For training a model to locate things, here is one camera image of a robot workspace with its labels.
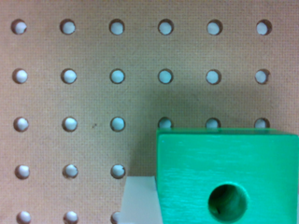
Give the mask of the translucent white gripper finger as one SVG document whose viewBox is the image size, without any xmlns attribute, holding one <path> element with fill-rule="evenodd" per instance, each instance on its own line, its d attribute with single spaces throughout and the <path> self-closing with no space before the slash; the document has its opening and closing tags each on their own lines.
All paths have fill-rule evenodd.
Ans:
<svg viewBox="0 0 299 224">
<path fill-rule="evenodd" d="M 119 224 L 163 224 L 154 176 L 128 176 Z"/>
</svg>

